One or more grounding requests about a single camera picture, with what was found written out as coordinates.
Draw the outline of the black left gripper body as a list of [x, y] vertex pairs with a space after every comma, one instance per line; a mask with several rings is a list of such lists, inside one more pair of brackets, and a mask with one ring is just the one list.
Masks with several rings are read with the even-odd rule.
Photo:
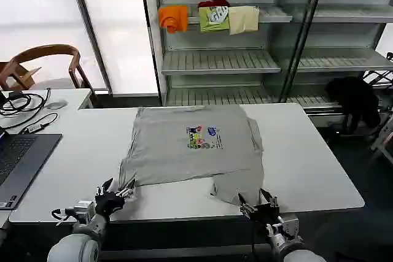
[[95, 212], [99, 215], [111, 215], [117, 210], [121, 210], [125, 204], [125, 199], [117, 193], [106, 191], [95, 196]]

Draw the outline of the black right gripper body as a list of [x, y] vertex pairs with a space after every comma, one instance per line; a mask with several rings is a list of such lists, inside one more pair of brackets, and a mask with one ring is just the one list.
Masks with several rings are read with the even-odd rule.
[[280, 208], [278, 205], [265, 203], [257, 206], [252, 206], [252, 210], [248, 213], [249, 219], [253, 222], [260, 222], [263, 224], [277, 224], [279, 223]]

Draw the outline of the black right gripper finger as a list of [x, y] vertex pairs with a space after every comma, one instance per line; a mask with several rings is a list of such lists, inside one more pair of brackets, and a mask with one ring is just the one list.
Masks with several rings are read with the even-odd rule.
[[259, 190], [259, 203], [260, 209], [279, 209], [277, 197], [263, 188]]
[[256, 212], [257, 209], [254, 206], [248, 204], [241, 193], [238, 193], [238, 199], [240, 202], [239, 209], [242, 214], [253, 214]]

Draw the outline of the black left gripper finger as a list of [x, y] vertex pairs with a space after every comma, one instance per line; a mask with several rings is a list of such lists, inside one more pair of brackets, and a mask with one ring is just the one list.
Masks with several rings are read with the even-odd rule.
[[97, 195], [98, 196], [107, 196], [113, 194], [112, 187], [114, 184], [114, 178], [111, 177], [107, 181], [105, 181], [101, 186], [97, 187]]
[[128, 182], [127, 185], [116, 192], [115, 195], [124, 199], [131, 198], [135, 191], [135, 182], [135, 180]]

